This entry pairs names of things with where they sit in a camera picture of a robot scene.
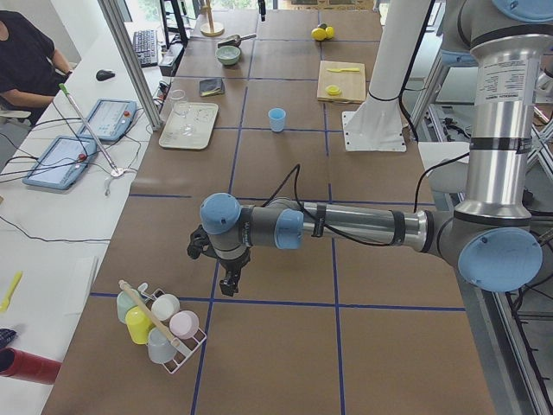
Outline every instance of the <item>wooden cutting board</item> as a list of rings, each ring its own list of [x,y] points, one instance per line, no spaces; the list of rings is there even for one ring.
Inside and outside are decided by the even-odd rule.
[[[359,72],[329,72],[327,68],[358,67]],[[328,95],[325,88],[336,85],[340,95]],[[321,61],[319,66],[319,83],[317,84],[317,99],[319,101],[353,102],[361,104],[366,97],[365,65],[354,62]]]

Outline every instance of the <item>tablet device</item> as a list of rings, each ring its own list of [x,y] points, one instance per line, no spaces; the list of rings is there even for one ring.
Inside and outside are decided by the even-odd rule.
[[[96,142],[91,138],[58,136],[22,181],[31,186],[65,190],[79,179],[96,152]]]
[[[114,143],[127,132],[136,113],[137,103],[135,101],[99,99],[86,117],[86,121],[100,140]],[[84,124],[80,127],[77,135],[92,138]]]

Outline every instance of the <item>person's arm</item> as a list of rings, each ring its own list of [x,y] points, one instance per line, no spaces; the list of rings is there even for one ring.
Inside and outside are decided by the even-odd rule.
[[[52,55],[52,63],[57,69],[60,69],[63,73],[68,74],[73,71],[71,64],[67,58],[60,52],[58,49],[54,49],[54,54]]]
[[[28,108],[46,108],[54,100],[54,97],[48,95],[39,95],[37,93],[23,93],[18,89],[10,89],[0,96],[13,106],[23,106]]]

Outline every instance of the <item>black mouse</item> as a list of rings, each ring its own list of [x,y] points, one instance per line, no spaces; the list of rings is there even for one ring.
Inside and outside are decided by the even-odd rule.
[[[96,72],[96,79],[97,80],[108,80],[109,78],[113,78],[115,76],[115,72],[108,71],[105,69],[100,69]]]

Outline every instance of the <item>bowl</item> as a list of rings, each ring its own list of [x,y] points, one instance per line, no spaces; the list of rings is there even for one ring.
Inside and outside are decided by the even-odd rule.
[[[234,65],[240,59],[240,49],[236,46],[223,46],[217,49],[215,56],[225,66]]]

